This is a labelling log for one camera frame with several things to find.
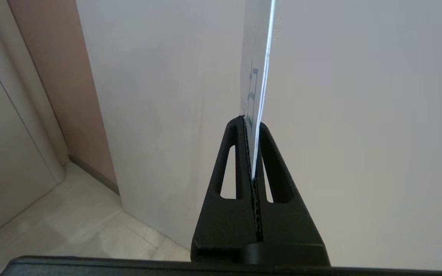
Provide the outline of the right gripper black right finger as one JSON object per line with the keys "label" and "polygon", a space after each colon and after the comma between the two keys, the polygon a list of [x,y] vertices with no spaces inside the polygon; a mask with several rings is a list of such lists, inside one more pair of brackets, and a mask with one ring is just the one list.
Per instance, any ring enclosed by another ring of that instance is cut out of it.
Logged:
{"label": "right gripper black right finger", "polygon": [[260,124],[253,182],[256,236],[244,246],[244,263],[329,267],[330,259],[268,127]]}

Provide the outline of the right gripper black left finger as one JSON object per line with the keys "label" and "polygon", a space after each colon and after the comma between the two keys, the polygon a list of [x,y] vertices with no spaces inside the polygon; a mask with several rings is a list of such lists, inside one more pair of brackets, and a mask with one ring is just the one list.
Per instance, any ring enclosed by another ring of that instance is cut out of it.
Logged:
{"label": "right gripper black left finger", "polygon": [[[221,196],[230,149],[235,150],[235,199]],[[230,120],[223,134],[191,242],[192,262],[238,263],[241,249],[257,242],[252,180],[243,117]]]}

